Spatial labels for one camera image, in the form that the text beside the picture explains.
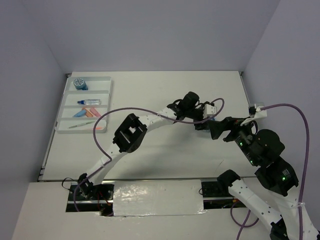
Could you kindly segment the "orange plastic case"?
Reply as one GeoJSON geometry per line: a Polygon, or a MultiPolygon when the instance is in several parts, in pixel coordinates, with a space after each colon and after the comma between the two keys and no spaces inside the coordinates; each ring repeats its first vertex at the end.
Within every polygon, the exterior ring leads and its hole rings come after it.
{"type": "Polygon", "coordinates": [[[88,118],[93,118],[94,115],[85,107],[82,108],[83,111],[85,111],[85,116],[88,118]]]}

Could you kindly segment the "clear spray bottle blue cap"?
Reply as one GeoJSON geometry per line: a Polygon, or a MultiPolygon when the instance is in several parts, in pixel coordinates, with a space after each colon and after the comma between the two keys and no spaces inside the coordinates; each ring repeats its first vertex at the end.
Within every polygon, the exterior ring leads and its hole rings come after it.
{"type": "Polygon", "coordinates": [[[102,102],[100,99],[84,99],[77,101],[79,105],[100,105],[102,102]]]}

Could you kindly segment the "pink plastic case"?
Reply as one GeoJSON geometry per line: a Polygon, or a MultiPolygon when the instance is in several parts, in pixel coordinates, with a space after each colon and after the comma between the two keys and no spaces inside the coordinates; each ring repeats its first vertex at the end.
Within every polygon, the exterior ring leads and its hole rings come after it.
{"type": "Polygon", "coordinates": [[[90,108],[89,111],[97,118],[99,118],[101,116],[101,114],[94,107],[90,108]]]}

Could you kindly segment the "blue plastic case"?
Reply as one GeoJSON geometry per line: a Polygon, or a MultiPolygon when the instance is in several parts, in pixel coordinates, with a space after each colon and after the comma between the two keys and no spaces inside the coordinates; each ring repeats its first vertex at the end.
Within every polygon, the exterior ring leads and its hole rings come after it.
{"type": "Polygon", "coordinates": [[[87,113],[87,111],[85,109],[82,109],[81,111],[77,112],[75,115],[73,115],[73,118],[80,118],[85,116],[87,113]]]}

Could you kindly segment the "green highlighter pen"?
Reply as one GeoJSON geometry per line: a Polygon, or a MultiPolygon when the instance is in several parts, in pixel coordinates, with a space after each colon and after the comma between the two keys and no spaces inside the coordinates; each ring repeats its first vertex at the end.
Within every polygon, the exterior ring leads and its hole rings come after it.
{"type": "Polygon", "coordinates": [[[69,126],[68,129],[78,128],[78,127],[90,125],[90,124],[93,124],[93,123],[95,123],[95,121],[82,122],[82,123],[79,123],[79,124],[76,124],[76,125],[69,126]]]}

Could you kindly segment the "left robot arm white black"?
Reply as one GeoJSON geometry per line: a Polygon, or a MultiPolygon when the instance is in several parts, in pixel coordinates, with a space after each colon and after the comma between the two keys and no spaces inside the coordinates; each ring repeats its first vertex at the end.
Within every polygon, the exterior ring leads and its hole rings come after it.
{"type": "Polygon", "coordinates": [[[158,112],[138,107],[112,110],[111,113],[121,110],[137,110],[148,114],[137,116],[130,113],[115,130],[107,151],[103,150],[98,143],[96,134],[93,134],[94,142],[103,156],[92,168],[79,176],[76,191],[88,200],[99,195],[102,182],[111,168],[125,155],[136,151],[146,134],[153,130],[175,123],[193,125],[196,130],[205,129],[209,119],[216,114],[216,107],[213,102],[200,103],[199,100],[199,96],[190,91],[184,98],[177,99],[158,112]]]}

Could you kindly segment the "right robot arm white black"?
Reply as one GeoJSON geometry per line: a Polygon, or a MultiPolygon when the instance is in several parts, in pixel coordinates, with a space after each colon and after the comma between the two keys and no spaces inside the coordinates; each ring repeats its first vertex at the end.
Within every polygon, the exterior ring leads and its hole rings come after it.
{"type": "Polygon", "coordinates": [[[254,124],[243,118],[227,117],[208,123],[211,138],[216,140],[228,131],[224,142],[235,142],[249,163],[259,183],[268,190],[276,203],[272,208],[256,195],[244,180],[229,169],[217,177],[217,190],[223,196],[232,195],[242,202],[269,231],[272,240],[318,240],[320,232],[312,224],[305,206],[299,201],[298,177],[281,153],[285,149],[272,130],[252,132],[254,124]]]}

